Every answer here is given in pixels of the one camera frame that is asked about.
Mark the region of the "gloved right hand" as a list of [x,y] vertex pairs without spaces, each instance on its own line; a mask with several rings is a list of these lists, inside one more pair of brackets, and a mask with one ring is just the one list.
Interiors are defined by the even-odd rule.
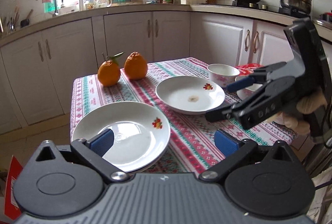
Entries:
[[320,107],[327,108],[327,101],[322,90],[318,88],[314,94],[304,97],[297,103],[298,114],[278,112],[266,119],[264,123],[276,122],[291,129],[296,134],[308,135],[310,133],[310,124],[304,120],[304,116],[311,114]]

